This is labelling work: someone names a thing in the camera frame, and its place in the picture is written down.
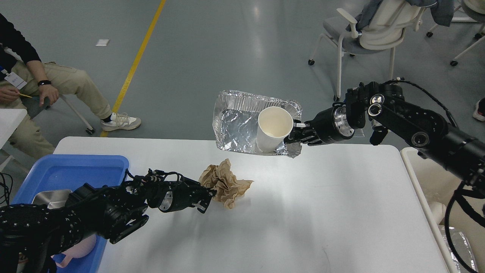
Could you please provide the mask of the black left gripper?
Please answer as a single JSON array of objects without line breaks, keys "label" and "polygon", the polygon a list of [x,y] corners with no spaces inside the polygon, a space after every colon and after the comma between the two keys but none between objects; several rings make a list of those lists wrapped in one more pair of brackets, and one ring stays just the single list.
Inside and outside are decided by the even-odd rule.
[{"label": "black left gripper", "polygon": [[217,190],[206,188],[195,181],[177,181],[177,184],[168,189],[163,197],[159,210],[164,213],[196,208],[200,213],[205,213],[211,204],[211,198],[217,194]]}]

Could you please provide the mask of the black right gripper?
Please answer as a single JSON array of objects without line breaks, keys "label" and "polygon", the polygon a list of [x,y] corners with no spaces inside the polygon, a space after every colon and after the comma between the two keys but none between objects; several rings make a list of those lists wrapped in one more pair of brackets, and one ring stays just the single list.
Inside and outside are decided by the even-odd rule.
[{"label": "black right gripper", "polygon": [[284,143],[308,146],[333,144],[349,140],[354,134],[355,129],[347,121],[346,107],[335,106],[321,111],[311,121],[293,119],[292,132],[284,138]]}]

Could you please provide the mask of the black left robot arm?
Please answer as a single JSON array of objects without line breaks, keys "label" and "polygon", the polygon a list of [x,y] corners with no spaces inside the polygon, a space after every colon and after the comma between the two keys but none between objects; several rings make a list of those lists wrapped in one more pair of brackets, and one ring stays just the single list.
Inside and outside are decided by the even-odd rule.
[{"label": "black left robot arm", "polygon": [[116,244],[144,226],[148,208],[175,212],[195,207],[205,213],[215,189],[177,172],[151,170],[131,175],[121,185],[93,188],[85,183],[68,195],[64,207],[11,204],[0,213],[1,269],[15,273],[19,255],[26,256],[26,273],[55,273],[53,255],[97,234]]}]

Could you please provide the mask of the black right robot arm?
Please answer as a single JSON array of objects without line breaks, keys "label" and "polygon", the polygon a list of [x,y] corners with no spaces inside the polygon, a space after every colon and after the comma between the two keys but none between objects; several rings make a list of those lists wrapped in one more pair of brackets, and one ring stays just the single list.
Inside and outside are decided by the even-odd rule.
[{"label": "black right robot arm", "polygon": [[484,213],[476,212],[466,200],[466,197],[484,198],[484,143],[461,131],[447,108],[444,109],[445,120],[432,110],[406,102],[401,82],[401,79],[394,79],[385,83],[360,83],[348,89],[344,101],[335,98],[332,107],[321,111],[314,119],[303,123],[295,119],[284,143],[317,146],[348,140],[355,130],[365,126],[366,119],[374,122],[374,132],[369,139],[372,145],[379,145],[389,131],[398,135],[417,149],[420,157],[432,159],[461,179],[445,211],[445,234],[452,254],[473,273],[474,269],[459,256],[452,243],[450,213],[457,202],[473,221],[484,226]]}]

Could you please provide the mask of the person left hand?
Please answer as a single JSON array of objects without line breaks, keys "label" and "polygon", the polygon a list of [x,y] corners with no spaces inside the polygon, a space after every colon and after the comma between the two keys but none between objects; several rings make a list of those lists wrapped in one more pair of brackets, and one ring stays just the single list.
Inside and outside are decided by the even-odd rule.
[{"label": "person left hand", "polygon": [[38,86],[38,91],[40,107],[43,107],[47,101],[48,105],[52,106],[59,99],[59,90],[51,84]]}]

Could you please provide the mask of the person right hand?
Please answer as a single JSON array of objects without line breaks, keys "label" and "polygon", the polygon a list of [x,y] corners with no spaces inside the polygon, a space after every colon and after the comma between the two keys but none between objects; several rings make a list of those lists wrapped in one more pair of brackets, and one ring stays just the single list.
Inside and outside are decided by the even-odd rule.
[{"label": "person right hand", "polygon": [[20,97],[20,91],[13,86],[0,87],[0,103],[9,104]]}]

